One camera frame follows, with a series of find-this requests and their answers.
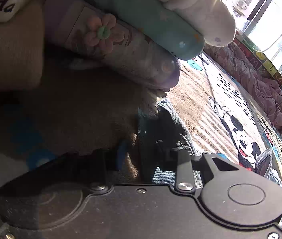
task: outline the purple fabric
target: purple fabric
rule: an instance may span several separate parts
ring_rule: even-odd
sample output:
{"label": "purple fabric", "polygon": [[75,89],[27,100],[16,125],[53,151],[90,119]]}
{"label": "purple fabric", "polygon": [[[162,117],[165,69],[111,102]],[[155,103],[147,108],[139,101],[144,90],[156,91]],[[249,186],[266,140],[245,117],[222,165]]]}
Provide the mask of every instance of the purple fabric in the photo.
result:
{"label": "purple fabric", "polygon": [[276,81],[262,77],[234,42],[225,47],[206,44],[204,51],[248,91],[276,128],[282,128],[282,90]]}

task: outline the air conditioner unit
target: air conditioner unit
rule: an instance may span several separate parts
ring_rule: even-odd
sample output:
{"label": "air conditioner unit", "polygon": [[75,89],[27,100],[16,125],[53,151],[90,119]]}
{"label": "air conditioner unit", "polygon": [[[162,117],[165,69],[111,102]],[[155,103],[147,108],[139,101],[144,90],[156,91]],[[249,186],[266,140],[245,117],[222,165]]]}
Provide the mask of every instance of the air conditioner unit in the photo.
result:
{"label": "air conditioner unit", "polygon": [[246,2],[244,2],[244,1],[242,1],[242,0],[239,0],[239,1],[236,3],[236,6],[241,7],[243,10],[245,10],[245,9],[247,8]]}

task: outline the bed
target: bed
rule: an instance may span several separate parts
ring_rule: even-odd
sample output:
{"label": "bed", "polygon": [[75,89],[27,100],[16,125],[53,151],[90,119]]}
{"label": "bed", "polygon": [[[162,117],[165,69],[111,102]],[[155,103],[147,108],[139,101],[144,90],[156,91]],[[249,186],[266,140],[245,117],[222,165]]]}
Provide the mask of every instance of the bed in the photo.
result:
{"label": "bed", "polygon": [[221,154],[255,171],[257,156],[271,148],[272,168],[282,181],[282,139],[251,95],[204,52],[182,66],[179,84],[167,97],[197,150]]}

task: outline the flower petal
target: flower petal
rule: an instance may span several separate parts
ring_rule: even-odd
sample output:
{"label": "flower petal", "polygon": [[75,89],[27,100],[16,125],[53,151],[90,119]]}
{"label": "flower petal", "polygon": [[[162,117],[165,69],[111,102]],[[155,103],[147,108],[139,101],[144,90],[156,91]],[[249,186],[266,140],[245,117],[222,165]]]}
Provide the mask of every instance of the flower petal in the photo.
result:
{"label": "flower petal", "polygon": [[119,30],[117,28],[111,29],[111,34],[109,40],[112,42],[120,42],[124,39],[124,31]]}
{"label": "flower petal", "polygon": [[102,26],[102,21],[98,16],[93,15],[88,19],[87,26],[91,31],[97,31]]}
{"label": "flower petal", "polygon": [[102,39],[100,40],[99,42],[99,48],[101,49],[101,51],[104,53],[104,54],[108,54],[108,53],[111,53],[112,50],[113,50],[113,42],[110,41],[109,39]]}
{"label": "flower petal", "polygon": [[100,39],[97,37],[97,34],[93,31],[88,32],[85,35],[84,40],[85,40],[86,45],[90,47],[94,47],[95,45],[97,45],[100,42]]}
{"label": "flower petal", "polygon": [[102,17],[102,25],[107,26],[108,28],[113,28],[117,23],[117,20],[114,15],[108,13]]}

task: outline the pink flower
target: pink flower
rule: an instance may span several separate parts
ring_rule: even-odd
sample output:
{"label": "pink flower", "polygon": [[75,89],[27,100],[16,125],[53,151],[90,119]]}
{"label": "pink flower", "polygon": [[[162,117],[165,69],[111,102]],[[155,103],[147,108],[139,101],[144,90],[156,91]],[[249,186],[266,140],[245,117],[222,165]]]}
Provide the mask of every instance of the pink flower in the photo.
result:
{"label": "pink flower", "polygon": [[112,14],[105,14],[102,20],[98,16],[91,16],[87,25],[90,31],[85,36],[85,43],[94,47],[99,45],[103,54],[111,53],[113,42],[120,42],[124,39],[124,32],[115,28],[117,21]]}

